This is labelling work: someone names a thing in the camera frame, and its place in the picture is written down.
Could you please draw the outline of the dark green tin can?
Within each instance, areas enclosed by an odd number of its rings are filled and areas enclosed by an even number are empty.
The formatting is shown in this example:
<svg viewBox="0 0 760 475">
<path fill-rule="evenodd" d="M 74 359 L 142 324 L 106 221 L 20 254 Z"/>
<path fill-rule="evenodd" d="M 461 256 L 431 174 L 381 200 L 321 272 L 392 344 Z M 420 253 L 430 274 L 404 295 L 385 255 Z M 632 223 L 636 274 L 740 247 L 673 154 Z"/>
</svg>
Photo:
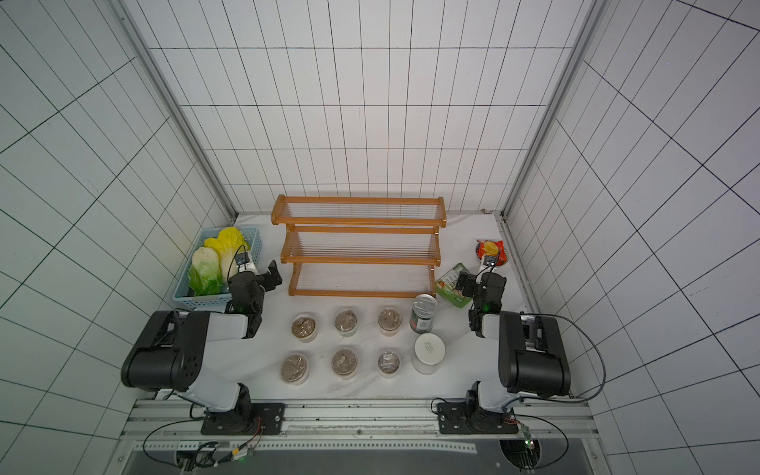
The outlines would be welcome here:
<svg viewBox="0 0 760 475">
<path fill-rule="evenodd" d="M 418 295 L 412 304 L 410 327 L 418 334 L 425 334 L 433 328 L 433 317 L 437 312 L 437 300 L 429 294 Z"/>
</svg>

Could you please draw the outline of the yellow label seed jar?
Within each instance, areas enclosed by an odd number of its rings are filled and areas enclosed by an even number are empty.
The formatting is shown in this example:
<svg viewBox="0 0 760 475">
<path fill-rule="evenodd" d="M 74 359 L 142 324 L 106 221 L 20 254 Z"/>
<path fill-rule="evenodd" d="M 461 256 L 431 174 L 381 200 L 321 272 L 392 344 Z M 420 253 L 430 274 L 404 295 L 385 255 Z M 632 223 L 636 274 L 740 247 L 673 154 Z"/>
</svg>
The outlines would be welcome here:
<svg viewBox="0 0 760 475">
<path fill-rule="evenodd" d="M 312 342 L 318 334 L 317 321 L 308 314 L 301 314 L 292 322 L 291 334 L 299 342 Z"/>
</svg>

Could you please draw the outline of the green label seed jar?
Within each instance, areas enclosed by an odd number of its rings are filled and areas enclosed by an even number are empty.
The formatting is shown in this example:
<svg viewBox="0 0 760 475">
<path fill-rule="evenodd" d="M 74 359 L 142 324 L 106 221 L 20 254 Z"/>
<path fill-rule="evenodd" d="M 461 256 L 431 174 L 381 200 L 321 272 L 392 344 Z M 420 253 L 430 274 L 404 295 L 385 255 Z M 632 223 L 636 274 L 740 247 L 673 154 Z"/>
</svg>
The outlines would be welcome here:
<svg viewBox="0 0 760 475">
<path fill-rule="evenodd" d="M 344 338 L 353 336 L 357 331 L 358 315 L 352 308 L 339 310 L 334 317 L 334 328 Z"/>
</svg>

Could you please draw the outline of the small red jar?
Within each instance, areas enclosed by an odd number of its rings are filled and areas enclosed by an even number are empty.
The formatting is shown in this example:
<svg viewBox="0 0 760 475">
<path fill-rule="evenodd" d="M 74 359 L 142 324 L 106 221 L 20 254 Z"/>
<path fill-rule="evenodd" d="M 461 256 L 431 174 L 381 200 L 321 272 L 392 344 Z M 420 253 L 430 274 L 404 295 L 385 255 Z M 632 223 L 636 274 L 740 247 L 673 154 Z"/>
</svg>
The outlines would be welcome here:
<svg viewBox="0 0 760 475">
<path fill-rule="evenodd" d="M 377 358 L 378 372 L 384 378 L 395 377 L 401 367 L 401 357 L 394 350 L 383 350 Z"/>
<path fill-rule="evenodd" d="M 332 356 L 331 368 L 340 378 L 352 378 L 356 374 L 359 358 L 351 348 L 340 348 Z"/>
</svg>

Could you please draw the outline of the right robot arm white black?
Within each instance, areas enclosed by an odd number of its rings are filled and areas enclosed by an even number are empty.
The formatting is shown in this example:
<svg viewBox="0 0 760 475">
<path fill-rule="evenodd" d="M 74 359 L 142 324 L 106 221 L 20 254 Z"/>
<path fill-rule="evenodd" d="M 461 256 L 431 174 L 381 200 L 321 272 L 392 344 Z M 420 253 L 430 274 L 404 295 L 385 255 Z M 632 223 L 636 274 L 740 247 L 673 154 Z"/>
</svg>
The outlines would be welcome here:
<svg viewBox="0 0 760 475">
<path fill-rule="evenodd" d="M 502 308 L 506 277 L 491 271 L 462 271 L 455 289 L 472 299 L 469 329 L 498 342 L 497 375 L 467 392 L 461 421 L 473 433 L 516 433 L 519 423 L 506 407 L 528 396 L 567 396 L 571 373 L 554 317 Z"/>
</svg>

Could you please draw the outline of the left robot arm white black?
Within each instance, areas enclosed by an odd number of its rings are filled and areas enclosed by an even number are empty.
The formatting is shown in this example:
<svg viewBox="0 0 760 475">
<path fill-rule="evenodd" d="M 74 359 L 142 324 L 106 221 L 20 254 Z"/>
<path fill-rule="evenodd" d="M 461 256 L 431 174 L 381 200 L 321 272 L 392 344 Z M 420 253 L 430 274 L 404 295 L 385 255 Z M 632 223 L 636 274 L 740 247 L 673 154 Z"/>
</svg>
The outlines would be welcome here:
<svg viewBox="0 0 760 475">
<path fill-rule="evenodd" d="M 230 281 L 223 313 L 156 311 L 128 353 L 122 383 L 144 391 L 174 391 L 205 409 L 202 435 L 278 435 L 285 405 L 255 403 L 247 386 L 231 381 L 207 362 L 210 342 L 253 338 L 262 323 L 264 294 L 282 284 L 275 261 L 258 274 L 244 268 Z"/>
</svg>

